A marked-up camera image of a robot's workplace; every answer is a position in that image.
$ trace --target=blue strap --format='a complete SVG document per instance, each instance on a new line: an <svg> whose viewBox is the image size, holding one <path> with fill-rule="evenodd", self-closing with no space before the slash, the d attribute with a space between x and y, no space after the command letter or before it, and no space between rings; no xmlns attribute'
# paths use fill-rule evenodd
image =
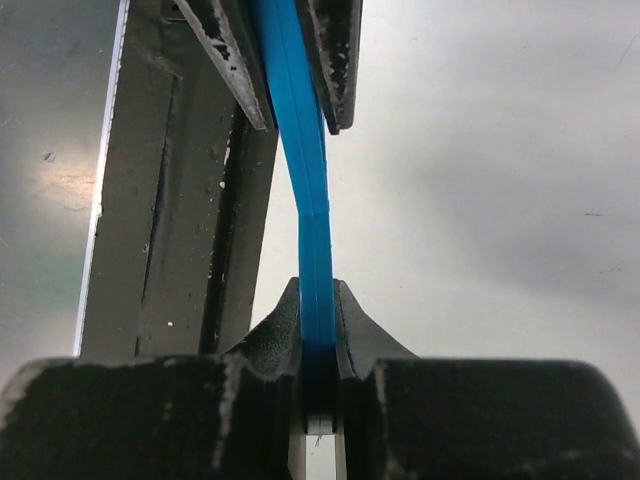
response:
<svg viewBox="0 0 640 480"><path fill-rule="evenodd" d="M298 207L301 335L324 350L336 343L324 117L294 0L254 0L253 10Z"/></svg>

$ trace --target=blue strip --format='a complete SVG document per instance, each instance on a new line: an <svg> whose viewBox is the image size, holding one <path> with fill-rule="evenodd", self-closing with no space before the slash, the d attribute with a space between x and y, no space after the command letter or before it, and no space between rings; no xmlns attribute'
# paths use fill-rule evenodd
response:
<svg viewBox="0 0 640 480"><path fill-rule="evenodd" d="M254 0L253 10L298 207L301 335L323 350L336 343L324 117L294 0Z"/></svg>

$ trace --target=white surface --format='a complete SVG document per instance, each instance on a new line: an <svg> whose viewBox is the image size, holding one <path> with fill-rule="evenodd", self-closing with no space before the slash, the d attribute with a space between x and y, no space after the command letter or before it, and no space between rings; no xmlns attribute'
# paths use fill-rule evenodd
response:
<svg viewBox="0 0 640 480"><path fill-rule="evenodd" d="M586 360L640 424L640 3L390 5L328 143L336 276L415 353ZM256 319L296 271L280 154Z"/></svg>

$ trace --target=crease in blue strip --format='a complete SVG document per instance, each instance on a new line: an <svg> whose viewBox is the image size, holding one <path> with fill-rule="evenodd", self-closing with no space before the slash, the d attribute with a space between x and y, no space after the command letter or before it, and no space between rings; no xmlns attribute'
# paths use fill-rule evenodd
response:
<svg viewBox="0 0 640 480"><path fill-rule="evenodd" d="M324 116L294 0L254 0L253 12L298 208L301 336L324 350L336 343Z"/></svg>

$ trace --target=blue plastic strip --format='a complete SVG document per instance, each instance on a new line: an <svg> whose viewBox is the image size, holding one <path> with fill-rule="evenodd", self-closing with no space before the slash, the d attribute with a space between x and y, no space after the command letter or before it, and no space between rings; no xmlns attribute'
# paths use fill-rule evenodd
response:
<svg viewBox="0 0 640 480"><path fill-rule="evenodd" d="M294 0L254 0L253 7L298 207L301 335L323 350L336 343L324 117Z"/></svg>

